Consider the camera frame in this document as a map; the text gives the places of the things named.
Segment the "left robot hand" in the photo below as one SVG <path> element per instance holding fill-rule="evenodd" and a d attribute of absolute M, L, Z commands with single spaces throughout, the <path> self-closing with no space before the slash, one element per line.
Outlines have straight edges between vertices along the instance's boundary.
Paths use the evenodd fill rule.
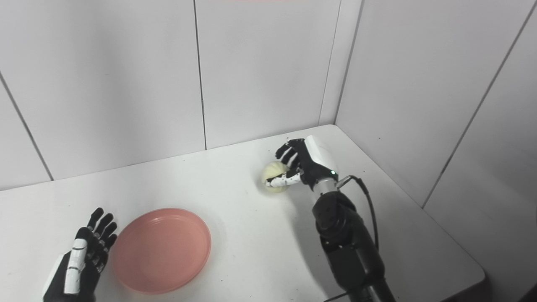
<path fill-rule="evenodd" d="M 61 256 L 44 289 L 43 302 L 95 302 L 96 287 L 117 240 L 117 224 L 103 208 L 79 228 L 71 250 Z"/>

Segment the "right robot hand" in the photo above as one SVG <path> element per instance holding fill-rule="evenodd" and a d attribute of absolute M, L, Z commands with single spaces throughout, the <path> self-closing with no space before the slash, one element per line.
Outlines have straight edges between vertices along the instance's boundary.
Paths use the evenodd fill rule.
<path fill-rule="evenodd" d="M 328 146 L 317 136 L 288 140 L 276 150 L 275 158 L 287 170 L 264 177 L 266 187 L 289 187 L 301 182 L 314 191 L 325 180 L 339 181 L 337 163 Z"/>

